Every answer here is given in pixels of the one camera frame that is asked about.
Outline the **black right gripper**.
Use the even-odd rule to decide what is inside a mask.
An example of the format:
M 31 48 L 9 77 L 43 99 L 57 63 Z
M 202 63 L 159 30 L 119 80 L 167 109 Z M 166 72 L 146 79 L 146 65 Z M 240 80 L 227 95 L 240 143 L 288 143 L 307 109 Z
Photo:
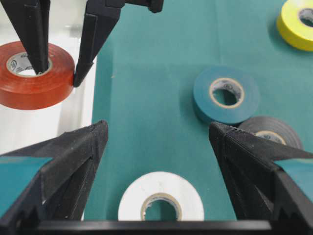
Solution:
M 151 12 L 162 11 L 164 0 L 88 0 L 84 15 L 78 63 L 73 85 L 79 87 L 93 65 L 93 60 L 117 24 L 122 7 L 146 6 Z

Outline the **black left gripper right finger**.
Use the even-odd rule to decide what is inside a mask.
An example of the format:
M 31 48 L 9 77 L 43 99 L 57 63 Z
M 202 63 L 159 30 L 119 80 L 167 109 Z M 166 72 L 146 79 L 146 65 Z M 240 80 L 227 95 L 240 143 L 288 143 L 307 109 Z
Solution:
M 271 222 L 276 234 L 313 232 L 313 155 L 213 122 L 209 141 L 238 220 Z

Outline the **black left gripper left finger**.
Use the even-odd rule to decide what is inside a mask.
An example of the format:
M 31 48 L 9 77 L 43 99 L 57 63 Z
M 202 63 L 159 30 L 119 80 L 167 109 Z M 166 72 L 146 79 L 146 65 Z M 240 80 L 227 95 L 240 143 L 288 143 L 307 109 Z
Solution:
M 101 120 L 2 154 L 1 234 L 43 220 L 81 220 L 107 140 Z

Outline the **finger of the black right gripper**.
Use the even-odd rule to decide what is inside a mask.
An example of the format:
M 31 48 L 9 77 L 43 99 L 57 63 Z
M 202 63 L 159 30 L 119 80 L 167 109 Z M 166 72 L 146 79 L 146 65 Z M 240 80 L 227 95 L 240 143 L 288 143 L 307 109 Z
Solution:
M 2 0 L 36 74 L 48 70 L 49 0 Z

